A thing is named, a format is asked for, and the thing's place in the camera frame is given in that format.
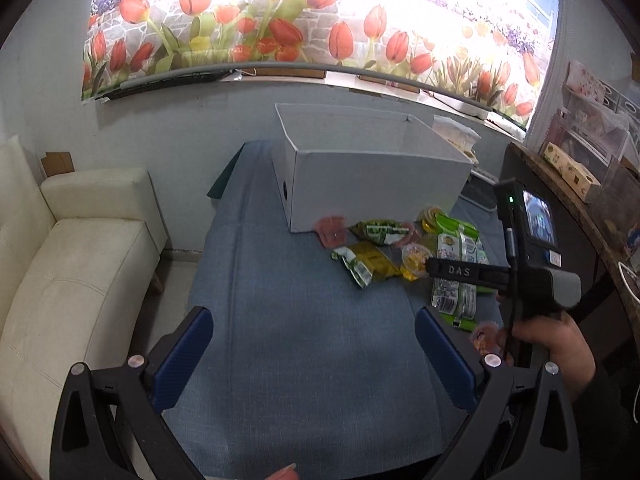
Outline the person's left hand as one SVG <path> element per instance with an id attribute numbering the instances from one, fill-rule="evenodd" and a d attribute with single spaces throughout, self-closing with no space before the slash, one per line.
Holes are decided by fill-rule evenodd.
<path id="1" fill-rule="evenodd" d="M 270 474 L 266 480 L 299 480 L 299 475 L 296 470 L 296 463 L 289 464 L 278 471 Z"/>

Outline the person's right hand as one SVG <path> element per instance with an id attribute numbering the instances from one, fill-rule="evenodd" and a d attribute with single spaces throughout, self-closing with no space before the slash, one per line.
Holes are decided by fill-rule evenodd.
<path id="1" fill-rule="evenodd" d="M 541 344 L 560 368 L 570 397 L 575 400 L 592 382 L 597 365 L 578 325 L 566 312 L 559 318 L 537 316 L 515 322 L 512 334 L 520 341 Z"/>

